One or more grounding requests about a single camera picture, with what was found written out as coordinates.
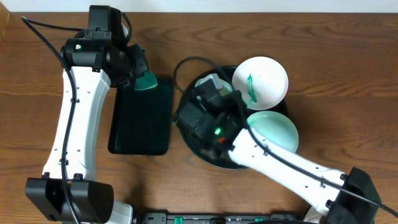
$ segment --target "black plate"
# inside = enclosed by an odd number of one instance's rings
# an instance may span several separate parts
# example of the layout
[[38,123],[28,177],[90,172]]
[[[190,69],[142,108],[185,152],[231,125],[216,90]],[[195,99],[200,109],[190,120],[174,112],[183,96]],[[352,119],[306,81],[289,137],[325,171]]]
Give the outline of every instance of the black plate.
[[[226,72],[226,74],[229,76],[230,79],[232,79],[232,76],[236,70],[235,65],[233,66],[224,66],[223,69]],[[210,71],[207,71],[203,74],[201,74],[200,76],[198,76],[194,81],[191,82],[191,84],[189,84],[189,86],[187,87],[187,89],[184,91],[181,100],[180,100],[180,104],[178,106],[181,106],[182,104],[184,104],[188,99],[189,99],[189,94],[191,93],[191,89],[195,87],[195,83],[201,79],[201,78],[205,78],[207,75],[212,74],[212,73],[217,73],[217,70],[213,69]],[[268,109],[269,111],[275,111],[278,113],[281,113],[285,116],[287,116],[287,107],[286,107],[286,103],[285,100],[282,100],[278,105],[274,106],[271,109]],[[251,110],[251,109],[247,109],[246,111],[248,114],[253,114],[255,112],[258,112],[257,110]],[[198,156],[200,159],[204,160],[205,162],[213,165],[213,166],[217,166],[220,168],[224,168],[224,169],[247,169],[247,167],[244,166],[240,166],[237,165],[236,163],[234,163],[228,156],[227,152],[224,152],[219,158],[217,159],[212,159],[210,157],[208,157],[205,153],[201,152],[200,149],[200,142],[197,138],[192,138],[189,134],[188,131],[186,129],[180,128],[180,132],[182,135],[183,140],[185,141],[185,143],[187,144],[187,146],[191,149],[191,151]]]

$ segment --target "green bowl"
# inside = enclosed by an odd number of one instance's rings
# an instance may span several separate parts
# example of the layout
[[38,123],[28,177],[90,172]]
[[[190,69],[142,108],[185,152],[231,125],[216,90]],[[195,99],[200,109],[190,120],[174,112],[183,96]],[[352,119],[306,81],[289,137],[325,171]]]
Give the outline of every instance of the green bowl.
[[290,152],[296,152],[299,133],[286,116],[273,111],[260,111],[250,115],[248,123],[268,140]]

